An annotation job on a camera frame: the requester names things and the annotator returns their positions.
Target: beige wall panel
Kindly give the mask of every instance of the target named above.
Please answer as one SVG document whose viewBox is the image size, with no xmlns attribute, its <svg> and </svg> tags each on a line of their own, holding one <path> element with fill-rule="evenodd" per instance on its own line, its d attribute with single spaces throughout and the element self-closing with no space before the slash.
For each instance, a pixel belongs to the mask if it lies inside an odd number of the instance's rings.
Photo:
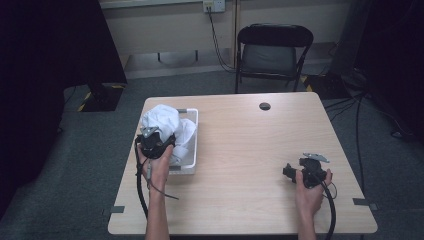
<svg viewBox="0 0 424 240">
<path fill-rule="evenodd" d="M 231 47 L 232 4 L 213 14 L 219 46 Z M 103 10 L 119 54 L 213 49 L 212 28 L 202 3 Z"/>
<path fill-rule="evenodd" d="M 245 0 L 241 1 L 240 27 L 252 23 L 302 25 L 314 42 L 338 42 L 349 11 L 348 0 Z"/>
</svg>

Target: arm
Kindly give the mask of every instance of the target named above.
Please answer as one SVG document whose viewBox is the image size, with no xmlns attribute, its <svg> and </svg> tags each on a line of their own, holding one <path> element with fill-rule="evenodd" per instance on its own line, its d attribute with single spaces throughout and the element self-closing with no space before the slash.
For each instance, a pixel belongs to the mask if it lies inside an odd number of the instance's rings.
<svg viewBox="0 0 424 240">
<path fill-rule="evenodd" d="M 149 161 L 151 164 L 151 185 L 162 192 L 165 192 L 165 183 L 169 175 L 169 159 L 172 155 L 173 146 L 166 148 L 159 159 L 147 160 L 143 166 L 143 175 L 147 179 L 147 168 Z M 168 221 L 166 218 L 165 196 L 157 191 L 155 187 L 150 187 L 149 192 L 149 215 L 147 217 L 146 240 L 169 239 Z"/>
<path fill-rule="evenodd" d="M 332 173 L 327 170 L 325 183 L 331 184 Z M 303 184 L 303 174 L 301 171 L 296 171 L 296 209 L 299 215 L 299 240 L 314 240 L 316 239 L 314 216 L 321 208 L 321 203 L 324 198 L 322 195 L 324 189 L 321 185 L 308 189 Z"/>
</svg>

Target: table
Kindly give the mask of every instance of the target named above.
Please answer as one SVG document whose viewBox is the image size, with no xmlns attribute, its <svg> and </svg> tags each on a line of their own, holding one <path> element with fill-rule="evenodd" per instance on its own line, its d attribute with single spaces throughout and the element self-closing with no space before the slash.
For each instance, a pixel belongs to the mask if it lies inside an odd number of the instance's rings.
<svg viewBox="0 0 424 240">
<path fill-rule="evenodd" d="M 271 109 L 261 110 L 263 102 Z M 170 234 L 296 234 L 295 184 L 282 169 L 287 163 L 301 168 L 303 152 L 320 153 L 331 161 L 323 169 L 331 168 L 338 189 L 335 233 L 377 230 L 369 207 L 353 203 L 364 196 L 315 93 L 149 98 L 142 114 L 157 104 L 199 110 L 196 173 L 170 176 L 166 185 L 168 194 L 180 198 L 166 199 Z M 145 233 L 133 151 L 115 202 L 125 210 L 112 214 L 112 234 Z M 315 217 L 316 232 L 326 233 L 330 220 L 324 201 Z"/>
</svg>

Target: black stand base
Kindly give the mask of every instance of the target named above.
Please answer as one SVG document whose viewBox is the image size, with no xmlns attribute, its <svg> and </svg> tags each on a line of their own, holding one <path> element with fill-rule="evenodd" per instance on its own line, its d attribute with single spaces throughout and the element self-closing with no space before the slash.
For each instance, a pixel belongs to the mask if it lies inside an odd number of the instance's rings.
<svg viewBox="0 0 424 240">
<path fill-rule="evenodd" d="M 78 108 L 79 112 L 111 112 L 115 111 L 121 98 L 124 86 L 105 86 L 102 92 L 89 92 Z"/>
<path fill-rule="evenodd" d="M 308 92 L 316 92 L 321 100 L 351 98 L 343 79 L 336 74 L 308 75 L 303 84 Z"/>
</svg>

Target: forearm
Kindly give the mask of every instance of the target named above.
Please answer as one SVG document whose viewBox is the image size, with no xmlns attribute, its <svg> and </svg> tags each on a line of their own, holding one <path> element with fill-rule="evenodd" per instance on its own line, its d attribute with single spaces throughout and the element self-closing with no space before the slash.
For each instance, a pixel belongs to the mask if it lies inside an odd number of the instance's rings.
<svg viewBox="0 0 424 240">
<path fill-rule="evenodd" d="M 150 200 L 149 215 L 147 218 L 146 240 L 169 239 L 165 196 L 153 188 L 149 194 Z"/>
<path fill-rule="evenodd" d="M 316 240 L 314 217 L 299 214 L 299 240 Z"/>
</svg>

